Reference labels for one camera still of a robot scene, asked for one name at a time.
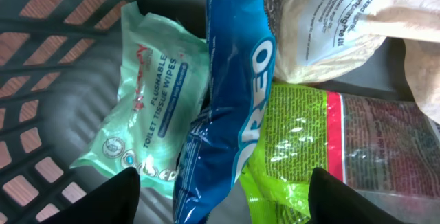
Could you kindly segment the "green red snack bag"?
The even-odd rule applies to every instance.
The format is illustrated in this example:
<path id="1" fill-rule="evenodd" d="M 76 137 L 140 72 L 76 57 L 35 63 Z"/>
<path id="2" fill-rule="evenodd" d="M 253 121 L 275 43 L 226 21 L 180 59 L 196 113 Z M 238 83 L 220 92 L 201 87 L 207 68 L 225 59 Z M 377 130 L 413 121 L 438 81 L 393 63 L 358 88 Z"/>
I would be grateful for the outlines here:
<path id="1" fill-rule="evenodd" d="M 439 222 L 439 125 L 413 102 L 274 85 L 240 178 L 252 222 L 307 222 L 315 168 L 401 221 Z"/>

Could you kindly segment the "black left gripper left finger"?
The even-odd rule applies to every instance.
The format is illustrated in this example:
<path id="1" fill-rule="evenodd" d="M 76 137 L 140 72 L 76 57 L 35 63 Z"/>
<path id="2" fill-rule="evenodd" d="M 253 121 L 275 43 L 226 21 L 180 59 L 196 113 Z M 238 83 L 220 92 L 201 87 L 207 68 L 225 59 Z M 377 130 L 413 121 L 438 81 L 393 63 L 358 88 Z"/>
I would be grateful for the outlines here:
<path id="1" fill-rule="evenodd" d="M 140 198 L 140 176 L 126 168 L 42 224 L 133 224 Z"/>

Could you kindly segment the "beige tissue pack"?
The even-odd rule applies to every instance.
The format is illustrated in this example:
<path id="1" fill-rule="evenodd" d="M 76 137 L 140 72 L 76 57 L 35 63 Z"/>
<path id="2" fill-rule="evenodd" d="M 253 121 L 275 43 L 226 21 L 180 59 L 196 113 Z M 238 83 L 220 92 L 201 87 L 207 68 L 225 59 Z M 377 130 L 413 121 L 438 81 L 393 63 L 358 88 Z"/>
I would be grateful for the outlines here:
<path id="1" fill-rule="evenodd" d="M 386 38 L 400 38 L 415 102 L 439 120 L 439 0 L 263 1 L 278 43 L 277 80 L 331 80 L 362 66 Z"/>

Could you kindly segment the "mint wet wipes pack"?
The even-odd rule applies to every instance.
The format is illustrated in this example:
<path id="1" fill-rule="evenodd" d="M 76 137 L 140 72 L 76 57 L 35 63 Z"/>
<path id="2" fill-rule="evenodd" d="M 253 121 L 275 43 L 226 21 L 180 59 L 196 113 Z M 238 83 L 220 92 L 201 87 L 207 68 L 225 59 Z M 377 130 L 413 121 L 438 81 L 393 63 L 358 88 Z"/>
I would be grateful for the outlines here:
<path id="1" fill-rule="evenodd" d="M 172 198 L 177 158 L 204 102 L 209 79 L 205 40 L 164 16 L 121 9 L 118 103 L 71 166 L 111 178 L 133 167 L 143 187 Z"/>

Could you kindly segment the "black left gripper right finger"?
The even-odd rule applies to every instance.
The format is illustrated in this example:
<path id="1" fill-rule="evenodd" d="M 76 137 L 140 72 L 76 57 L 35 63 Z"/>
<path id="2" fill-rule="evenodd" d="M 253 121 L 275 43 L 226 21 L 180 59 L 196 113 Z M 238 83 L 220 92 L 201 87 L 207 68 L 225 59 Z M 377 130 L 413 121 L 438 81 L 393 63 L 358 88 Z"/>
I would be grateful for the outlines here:
<path id="1" fill-rule="evenodd" d="M 401 222 L 322 168 L 314 168 L 312 172 L 308 202 L 309 222 L 313 224 Z"/>

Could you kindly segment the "blue Oreo cookie pack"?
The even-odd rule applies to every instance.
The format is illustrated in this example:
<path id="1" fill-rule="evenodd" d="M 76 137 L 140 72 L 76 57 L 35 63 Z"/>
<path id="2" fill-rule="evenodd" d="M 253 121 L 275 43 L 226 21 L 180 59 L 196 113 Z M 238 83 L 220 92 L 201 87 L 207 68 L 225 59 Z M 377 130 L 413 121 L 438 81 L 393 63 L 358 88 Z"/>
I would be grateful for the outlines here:
<path id="1" fill-rule="evenodd" d="M 176 223 L 205 223 L 239 179 L 261 132 L 283 0 L 206 0 L 210 103 L 179 158 Z"/>

